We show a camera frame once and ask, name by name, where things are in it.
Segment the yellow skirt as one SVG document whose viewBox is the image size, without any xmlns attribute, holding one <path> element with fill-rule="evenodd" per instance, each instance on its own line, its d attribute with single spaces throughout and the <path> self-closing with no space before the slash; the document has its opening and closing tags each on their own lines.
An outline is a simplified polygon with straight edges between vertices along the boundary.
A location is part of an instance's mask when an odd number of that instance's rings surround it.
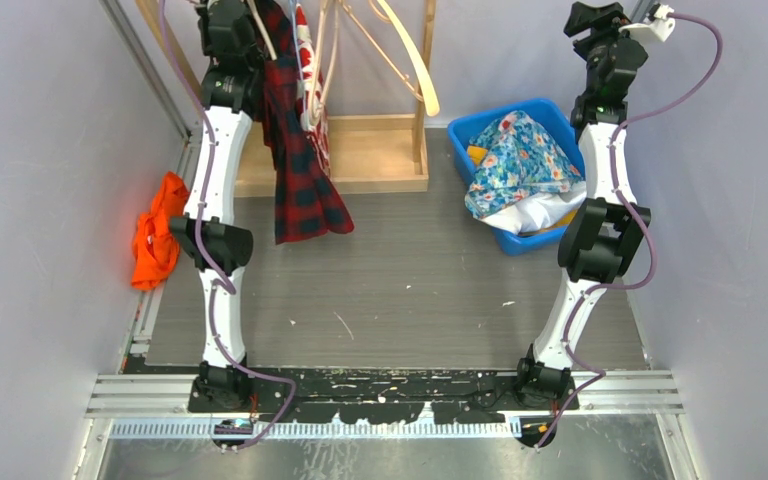
<svg viewBox="0 0 768 480">
<path fill-rule="evenodd" d="M 467 150 L 467 156 L 471 160 L 474 166 L 479 166 L 488 153 L 486 148 L 482 148 L 476 145 L 470 145 Z"/>
</svg>

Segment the wooden clothes rack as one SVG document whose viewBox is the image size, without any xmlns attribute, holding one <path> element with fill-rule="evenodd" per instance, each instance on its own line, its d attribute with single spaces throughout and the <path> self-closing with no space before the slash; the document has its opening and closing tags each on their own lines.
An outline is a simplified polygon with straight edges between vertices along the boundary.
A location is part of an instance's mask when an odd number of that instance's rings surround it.
<svg viewBox="0 0 768 480">
<path fill-rule="evenodd" d="M 196 77 L 171 27 L 160 1 L 133 1 L 172 66 L 173 73 L 195 108 L 201 131 L 204 109 L 196 97 L 202 93 Z M 437 1 L 421 1 L 423 35 L 421 50 L 430 64 Z M 330 180 L 340 194 L 424 192 L 429 170 L 422 104 L 413 114 L 349 115 L 329 117 Z M 242 147 L 234 198 L 274 196 L 276 175 L 269 147 L 257 122 Z"/>
</svg>

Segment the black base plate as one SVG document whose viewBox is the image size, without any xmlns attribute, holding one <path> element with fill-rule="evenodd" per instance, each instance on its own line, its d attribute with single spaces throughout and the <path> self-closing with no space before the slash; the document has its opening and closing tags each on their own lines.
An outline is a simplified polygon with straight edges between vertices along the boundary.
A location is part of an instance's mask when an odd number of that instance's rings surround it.
<svg viewBox="0 0 768 480">
<path fill-rule="evenodd" d="M 569 370 L 259 368 L 246 375 L 202 365 L 191 413 L 253 413 L 261 421 L 411 424 L 428 409 L 434 423 L 500 423 L 509 411 L 556 413 L 575 383 Z"/>
</svg>

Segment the red white floral garment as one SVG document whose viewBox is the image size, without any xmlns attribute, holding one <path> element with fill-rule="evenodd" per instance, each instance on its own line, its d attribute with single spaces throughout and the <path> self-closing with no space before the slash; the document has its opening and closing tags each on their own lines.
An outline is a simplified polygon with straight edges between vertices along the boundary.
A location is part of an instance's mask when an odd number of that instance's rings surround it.
<svg viewBox="0 0 768 480">
<path fill-rule="evenodd" d="M 303 57 L 304 57 L 303 62 L 305 64 L 304 70 L 305 70 L 305 77 L 307 79 L 307 94 L 308 94 L 307 100 L 308 100 L 311 95 L 311 90 L 313 88 L 312 55 L 314 53 L 316 40 L 314 35 L 311 32 L 308 19 L 307 19 L 307 25 L 308 25 L 308 30 L 305 33 L 306 45 L 303 47 Z M 302 131 L 305 134 L 309 144 L 313 148 L 313 152 L 315 154 L 315 158 L 319 164 L 320 169 L 327 177 L 330 177 L 331 164 L 330 164 L 330 147 L 329 147 L 329 138 L 328 138 L 329 127 L 328 127 L 327 109 L 325 109 L 324 115 L 322 116 L 319 123 L 316 124 L 315 126 L 311 126 L 309 123 L 308 117 L 305 116 L 302 112 L 302 102 L 300 99 L 298 87 L 299 87 L 299 79 L 297 81 L 296 109 L 299 116 L 299 122 L 302 128 Z"/>
</svg>

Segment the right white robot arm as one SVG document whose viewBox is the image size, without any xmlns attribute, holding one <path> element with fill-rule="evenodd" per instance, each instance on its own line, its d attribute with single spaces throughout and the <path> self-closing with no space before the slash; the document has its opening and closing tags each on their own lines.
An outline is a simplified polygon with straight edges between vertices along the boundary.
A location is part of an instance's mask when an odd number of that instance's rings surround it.
<svg viewBox="0 0 768 480">
<path fill-rule="evenodd" d="M 607 285 L 626 273 L 644 234 L 625 170 L 626 96 L 648 55 L 618 3 L 575 2 L 564 26 L 574 51 L 586 62 L 586 84 L 575 101 L 571 126 L 582 155 L 586 197 L 562 235 L 557 260 L 562 284 L 546 326 L 517 367 L 513 393 L 527 410 L 560 402 L 574 389 L 572 354 L 590 313 Z"/>
</svg>

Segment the beige plastic hanger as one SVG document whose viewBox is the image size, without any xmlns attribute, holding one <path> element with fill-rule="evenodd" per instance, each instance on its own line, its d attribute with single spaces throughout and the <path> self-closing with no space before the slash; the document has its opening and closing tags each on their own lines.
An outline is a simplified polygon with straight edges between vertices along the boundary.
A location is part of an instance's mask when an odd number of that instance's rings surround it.
<svg viewBox="0 0 768 480">
<path fill-rule="evenodd" d="M 360 31 L 362 36 L 372 46 L 384 63 L 396 75 L 410 94 L 422 104 L 422 110 L 427 117 L 435 117 L 441 111 L 441 104 L 435 84 L 428 66 L 426 54 L 408 32 L 404 22 L 396 13 L 389 1 L 368 1 L 370 9 L 376 18 L 389 25 L 395 32 L 398 41 L 410 63 L 410 72 L 403 71 L 393 60 L 388 51 L 375 38 L 372 32 L 355 14 L 349 1 L 338 1 L 338 5 L 347 15 L 350 22 Z"/>
<path fill-rule="evenodd" d="M 326 54 L 324 41 L 327 34 L 326 26 L 331 22 L 331 51 Z M 336 1 L 322 0 L 319 2 L 319 20 L 316 33 L 316 43 L 312 55 L 313 88 L 307 103 L 307 117 L 311 126 L 319 123 L 324 115 L 327 99 L 330 93 L 333 72 L 336 66 L 339 44 L 340 20 Z"/>
</svg>

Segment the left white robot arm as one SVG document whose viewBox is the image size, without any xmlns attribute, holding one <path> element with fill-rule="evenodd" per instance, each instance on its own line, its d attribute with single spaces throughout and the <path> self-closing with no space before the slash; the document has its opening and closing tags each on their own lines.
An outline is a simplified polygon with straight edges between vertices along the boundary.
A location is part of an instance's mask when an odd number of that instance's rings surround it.
<svg viewBox="0 0 768 480">
<path fill-rule="evenodd" d="M 251 231 L 234 223 L 236 175 L 263 86 L 263 55 L 245 1 L 200 1 L 202 49 L 210 60 L 195 94 L 202 140 L 192 192 L 169 228 L 199 272 L 206 341 L 194 397 L 229 413 L 245 409 L 253 380 L 245 371 L 239 292 L 254 249 Z"/>
</svg>

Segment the blue wire hanger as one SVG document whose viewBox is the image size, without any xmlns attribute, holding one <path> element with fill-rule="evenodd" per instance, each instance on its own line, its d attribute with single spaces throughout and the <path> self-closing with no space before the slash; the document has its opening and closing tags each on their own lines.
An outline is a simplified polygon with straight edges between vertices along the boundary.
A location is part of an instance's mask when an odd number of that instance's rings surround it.
<svg viewBox="0 0 768 480">
<path fill-rule="evenodd" d="M 293 24 L 293 40 L 295 44 L 295 57 L 297 62 L 297 70 L 299 74 L 299 95 L 302 102 L 302 112 L 305 116 L 308 115 L 309 107 L 307 100 L 307 79 L 305 77 L 305 64 L 303 62 L 303 47 L 305 43 L 305 33 L 308 30 L 307 18 L 304 13 L 304 9 L 299 1 L 291 1 L 291 21 Z"/>
</svg>

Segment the orange cloth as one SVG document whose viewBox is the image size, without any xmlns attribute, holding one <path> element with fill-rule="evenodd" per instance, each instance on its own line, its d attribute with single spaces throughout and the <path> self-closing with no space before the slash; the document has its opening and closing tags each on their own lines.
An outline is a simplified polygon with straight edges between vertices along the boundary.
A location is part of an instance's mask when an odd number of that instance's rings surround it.
<svg viewBox="0 0 768 480">
<path fill-rule="evenodd" d="M 174 172 L 167 172 L 148 211 L 138 216 L 131 249 L 135 266 L 131 286 L 151 291 L 174 271 L 180 245 L 170 230 L 170 220 L 184 213 L 190 191 Z"/>
</svg>

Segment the blue floral garment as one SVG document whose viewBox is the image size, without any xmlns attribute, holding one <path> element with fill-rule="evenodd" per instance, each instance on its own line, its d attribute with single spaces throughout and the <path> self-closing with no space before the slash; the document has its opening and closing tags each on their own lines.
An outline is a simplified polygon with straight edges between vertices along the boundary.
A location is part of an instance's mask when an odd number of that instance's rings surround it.
<svg viewBox="0 0 768 480">
<path fill-rule="evenodd" d="M 523 110 L 493 120 L 468 141 L 488 150 L 465 194 L 472 216 L 483 218 L 513 203 L 517 192 L 561 193 L 585 176 L 548 130 Z"/>
</svg>

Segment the red black plaid dress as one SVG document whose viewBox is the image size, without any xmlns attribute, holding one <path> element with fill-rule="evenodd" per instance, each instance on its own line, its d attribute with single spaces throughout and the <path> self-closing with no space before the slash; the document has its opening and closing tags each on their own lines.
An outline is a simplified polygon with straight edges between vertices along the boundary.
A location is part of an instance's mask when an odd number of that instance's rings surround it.
<svg viewBox="0 0 768 480">
<path fill-rule="evenodd" d="M 291 23 L 279 4 L 257 1 L 258 14 L 276 53 L 264 60 L 264 144 L 276 173 L 274 237 L 278 244 L 354 230 L 350 213 L 319 165 L 298 113 L 299 68 Z"/>
</svg>

